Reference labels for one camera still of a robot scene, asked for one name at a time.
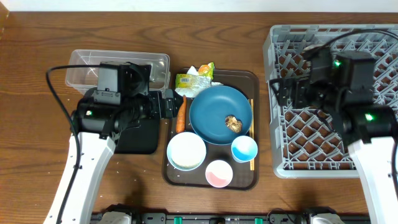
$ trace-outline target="white plastic crate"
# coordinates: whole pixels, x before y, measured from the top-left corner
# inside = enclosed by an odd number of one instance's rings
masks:
[[[277,25],[269,32],[262,50],[266,81],[309,72],[302,51],[356,29],[385,29],[398,34],[397,24],[386,25]],[[377,59],[374,101],[389,105],[398,117],[398,41],[382,34],[351,35],[336,41],[332,52],[367,51]],[[269,88],[272,163],[280,178],[358,177],[341,138],[331,133],[315,115],[315,109],[280,107]],[[331,117],[326,114],[330,123]]]

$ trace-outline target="green indicator light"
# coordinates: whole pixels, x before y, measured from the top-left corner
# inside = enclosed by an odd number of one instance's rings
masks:
[[[374,120],[374,117],[371,114],[365,114],[365,118],[366,118],[367,121]]]
[[[336,67],[339,67],[339,66],[341,65],[341,62],[339,62],[339,60],[335,60],[334,63],[335,63],[335,66],[336,66]]]

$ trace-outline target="carrot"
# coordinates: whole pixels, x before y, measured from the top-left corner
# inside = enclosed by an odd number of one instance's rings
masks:
[[[187,109],[187,97],[183,96],[183,103],[177,114],[177,124],[175,125],[175,131],[181,133],[185,131],[185,110]]]

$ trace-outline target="wooden chopstick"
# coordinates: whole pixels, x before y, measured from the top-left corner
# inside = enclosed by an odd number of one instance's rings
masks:
[[[251,111],[253,112],[253,119],[251,120],[249,136],[250,136],[250,138],[254,139],[254,110],[253,110],[253,108],[254,108],[254,100],[250,99],[249,101],[250,101]],[[250,170],[254,171],[254,159],[250,160]]]

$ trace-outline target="black tray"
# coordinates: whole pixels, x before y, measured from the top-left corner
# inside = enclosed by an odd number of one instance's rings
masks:
[[[187,68],[184,68],[180,73],[186,73]],[[246,98],[254,100],[254,140],[258,144],[258,130],[259,130],[259,80],[251,72],[231,71],[231,70],[214,70],[214,82],[221,82],[226,86],[231,86],[242,92]],[[189,109],[192,99],[187,100],[187,113],[185,118],[185,131],[194,132],[189,122]],[[177,119],[172,120],[169,125],[168,135],[166,139],[166,148],[164,151],[164,160],[162,165],[162,175],[166,182],[171,185],[189,186],[189,187],[212,187],[206,180],[205,171],[207,165],[214,160],[222,159],[229,163],[233,170],[233,179],[231,183],[224,187],[224,189],[234,190],[249,190],[252,189],[258,181],[259,177],[259,154],[254,159],[254,170],[250,170],[250,163],[243,164],[234,161],[231,155],[231,145],[217,146],[205,142],[206,144],[206,158],[203,163],[192,171],[180,171],[169,164],[167,159],[167,145],[169,141],[176,135],[175,123]]]

